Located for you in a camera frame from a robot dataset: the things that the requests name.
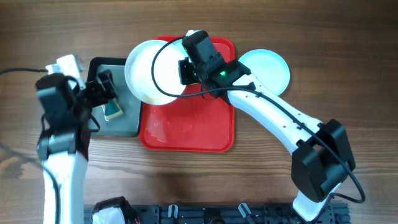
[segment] green object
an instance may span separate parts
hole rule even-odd
[[[102,105],[102,108],[104,110],[106,121],[109,121],[113,118],[117,118],[118,116],[123,115],[123,111],[115,99],[112,99],[109,103]]]

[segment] wire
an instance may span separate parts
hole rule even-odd
[[[203,91],[203,85],[202,85],[202,84],[200,84],[200,91]],[[217,100],[219,96],[216,96],[216,97],[213,97],[213,98],[206,98],[205,95],[202,94],[201,97],[202,97],[204,100]]]
[[[334,197],[341,197],[344,199],[349,200],[350,202],[354,202],[354,203],[363,203],[366,199],[365,193],[363,191],[363,188],[361,186],[361,184],[359,183],[358,179],[355,177],[355,175],[350,171],[350,169],[347,167],[347,165],[340,159],[340,157],[328,146],[328,144],[326,144],[324,141],[322,141],[322,139],[320,139],[313,131],[311,131],[306,125],[305,123],[302,123],[301,121],[299,121],[295,116],[293,116],[289,111],[287,111],[285,108],[283,108],[280,104],[278,104],[277,102],[275,102],[273,99],[269,98],[268,96],[255,91],[255,90],[249,90],[249,89],[245,89],[245,88],[241,88],[241,87],[234,87],[234,86],[230,86],[230,87],[223,87],[223,88],[215,88],[215,89],[211,89],[211,90],[206,90],[206,91],[200,91],[198,93],[192,93],[192,94],[186,94],[186,95],[175,95],[175,94],[170,94],[170,93],[166,93],[165,91],[163,91],[162,89],[160,89],[160,87],[158,86],[158,84],[156,83],[155,80],[155,74],[154,74],[154,67],[155,67],[155,61],[156,58],[159,56],[159,54],[161,53],[161,51],[163,49],[165,49],[167,46],[169,46],[170,44],[172,44],[173,42],[180,40],[184,38],[184,36],[181,37],[177,37],[176,39],[173,39],[169,42],[167,42],[165,45],[163,45],[159,51],[155,54],[155,57],[152,61],[152,67],[150,69],[151,75],[152,75],[152,81],[154,82],[154,85],[156,87],[156,89],[158,89],[161,93],[165,94],[166,96],[171,96],[171,97],[177,97],[177,98],[183,98],[183,97],[192,97],[192,96],[198,96],[198,95],[203,95],[205,93],[212,93],[215,91],[226,91],[226,90],[238,90],[238,91],[247,91],[250,93],[253,93],[256,95],[256,97],[261,97],[265,100],[267,100],[268,102],[272,103],[274,106],[276,106],[278,109],[280,109],[283,113],[285,113],[290,119],[293,120],[294,123],[298,124],[298,126],[302,129],[304,129],[306,132],[308,132],[313,138],[314,140],[316,140],[316,142],[323,146],[325,149],[327,149],[331,155],[340,163],[340,165],[344,168],[344,170],[346,171],[346,173],[349,175],[349,177],[351,178],[351,180],[353,180],[356,188],[359,191],[359,194],[361,195],[361,199],[354,199],[351,198],[349,196],[343,195],[343,194],[339,194],[339,193],[331,193],[330,197],[334,198]]]
[[[47,69],[34,69],[34,68],[10,68],[10,69],[6,69],[3,71],[0,71],[0,75],[5,74],[5,73],[9,73],[9,72],[48,72]],[[44,119],[45,116],[44,114],[41,117],[41,124],[42,124],[42,131],[44,130],[45,126],[44,126]],[[52,172],[45,166],[43,166],[42,164],[40,164],[39,162],[37,162],[37,160],[26,157],[25,155],[23,155],[20,152],[14,151],[12,150],[10,147],[3,145],[0,143],[0,147],[3,148],[6,152],[8,152],[11,155],[20,157],[21,159],[30,162],[31,164],[35,165],[36,167],[38,167],[39,169],[44,170],[44,172],[46,172],[52,181],[52,185],[54,187],[54,193],[55,193],[55,224],[59,224],[60,223],[60,189],[58,186],[58,182],[55,178],[55,176],[52,174]]]
[[[9,68],[0,72],[0,75],[9,72],[48,72],[47,69],[34,69],[34,68]]]
[[[97,121],[97,119],[95,119],[95,117],[92,114],[90,115],[90,118],[93,120],[93,122],[95,123],[95,125],[97,125],[97,128],[98,128],[98,129],[91,129],[90,131],[92,133],[100,131],[101,126],[100,126],[99,122]]]
[[[8,154],[17,156],[21,158],[22,160],[25,160],[26,162],[30,162],[34,166],[38,167],[39,169],[44,170],[51,178],[53,188],[54,188],[54,193],[55,193],[55,224],[60,223],[60,189],[58,186],[58,182],[55,178],[55,176],[52,174],[52,172],[49,170],[49,168],[43,166],[40,164],[36,159],[29,158],[25,155],[23,155],[20,152],[17,152],[15,150],[12,150],[10,147],[3,145],[0,143],[0,147],[3,148]]]

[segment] table surface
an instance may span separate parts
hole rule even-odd
[[[398,220],[398,2],[392,1],[56,1],[2,0],[0,70],[44,68],[66,54],[88,66],[97,56],[127,57],[161,34],[204,29],[230,39],[238,57],[269,49],[289,64],[282,98],[345,125],[367,201],[349,204],[353,223]],[[43,113],[37,73],[0,77],[1,142],[30,157]],[[138,138],[95,138],[85,202],[125,196],[132,203],[291,202],[297,188],[281,143],[242,111],[223,154],[156,152]],[[40,223],[41,171],[0,152],[0,223]],[[338,189],[359,197],[352,181]]]

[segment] light blue plate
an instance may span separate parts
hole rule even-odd
[[[244,54],[239,61],[271,92],[279,96],[290,81],[290,71],[285,60],[277,53],[256,49]]]

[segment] gray tray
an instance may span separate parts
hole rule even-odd
[[[118,94],[118,103],[123,110],[123,115],[105,120],[104,111],[101,106],[93,108],[92,115],[97,119],[101,129],[92,136],[119,136],[119,137],[136,137],[139,134],[139,123],[141,118],[141,101],[138,100],[127,87],[124,78],[125,58],[103,58],[96,57],[90,62],[87,81],[91,81],[100,72],[111,70],[113,82]],[[89,122],[91,129],[96,129],[94,122]]]

